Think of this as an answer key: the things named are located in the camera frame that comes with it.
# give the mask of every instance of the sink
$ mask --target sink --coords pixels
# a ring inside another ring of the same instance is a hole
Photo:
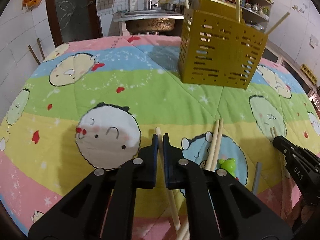
[[[114,19],[113,21],[123,22],[156,18],[183,19],[183,14],[167,10],[140,10],[120,13],[120,17],[118,19]]]
[[[183,14],[168,10],[140,10],[120,13],[114,22],[125,22],[130,33],[172,31],[176,19],[183,19]]]

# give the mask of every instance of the cartoon face print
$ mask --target cartoon face print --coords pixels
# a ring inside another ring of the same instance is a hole
[[[34,215],[31,216],[31,221],[32,221],[33,223],[35,223],[35,222],[37,222],[40,218],[42,218],[43,215],[44,215],[44,214],[43,214],[42,212],[39,212],[39,211],[35,210]]]
[[[319,136],[320,135],[320,124],[319,124],[318,118],[316,118],[316,116],[310,112],[308,112],[308,116],[309,116],[309,119],[310,119],[310,122],[311,122],[313,129],[315,130],[315,132]]]
[[[249,104],[258,127],[271,142],[273,134],[270,128],[276,127],[277,133],[283,137],[287,135],[287,128],[282,115],[268,100],[263,96],[251,96]]]
[[[279,95],[284,98],[291,98],[291,89],[286,85],[277,73],[267,68],[264,65],[258,65],[257,72],[263,77],[263,79],[272,87]]]
[[[69,44],[65,43],[65,44],[61,44],[58,47],[56,47],[56,49],[51,52],[45,59],[45,61],[49,61],[49,60],[53,60],[59,56],[61,56],[63,53],[65,53],[67,50],[69,49]]]
[[[49,76],[53,86],[65,86],[78,81],[95,64],[92,55],[86,53],[67,57],[54,68]]]
[[[95,168],[116,169],[140,148],[141,132],[129,107],[98,104],[82,116],[76,143],[82,156]]]
[[[4,131],[0,137],[0,151],[2,152],[5,150],[5,144],[10,138],[10,127],[14,125],[22,115],[22,112],[28,103],[29,94],[30,92],[28,89],[21,90],[6,114],[5,118],[7,119],[8,126],[6,127],[6,131]]]
[[[209,131],[191,140],[183,138],[181,146],[184,158],[197,163],[201,168],[205,168],[211,141],[212,133]],[[225,163],[221,160],[228,160],[225,165],[232,161],[234,163],[233,167],[235,167],[235,169],[232,169],[232,172],[234,172],[232,175],[237,177],[243,185],[247,184],[248,167],[244,153],[232,138],[224,134],[222,135],[218,160],[217,169],[221,168],[221,165]]]

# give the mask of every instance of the blue stripe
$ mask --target blue stripe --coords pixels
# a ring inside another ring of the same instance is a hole
[[[11,209],[9,208],[9,206],[7,205],[7,203],[4,200],[4,197],[0,194],[0,200],[4,206],[4,208],[7,210],[8,214],[10,215],[10,217],[12,218],[12,220],[14,221],[14,223],[17,225],[18,228],[20,228],[20,230],[27,236],[29,229],[27,229],[20,221],[19,219],[16,217],[16,215],[11,211]]]

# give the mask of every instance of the metal bowl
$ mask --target metal bowl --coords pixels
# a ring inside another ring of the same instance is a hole
[[[125,26],[130,33],[168,32],[174,28],[175,19],[155,18],[126,21]]]

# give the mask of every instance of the metal screw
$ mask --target metal screw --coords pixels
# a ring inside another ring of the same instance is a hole
[[[187,165],[189,163],[189,161],[187,159],[182,158],[182,159],[178,160],[178,163],[180,165]]]
[[[104,169],[103,168],[97,168],[97,169],[94,170],[94,174],[96,176],[101,176],[101,175],[104,174]]]
[[[141,158],[134,158],[132,162],[133,164],[139,165],[143,163],[143,160]]]
[[[224,169],[218,169],[218,170],[217,170],[217,174],[218,174],[219,176],[221,176],[221,177],[224,177],[224,176],[227,175],[227,171],[224,170]]]

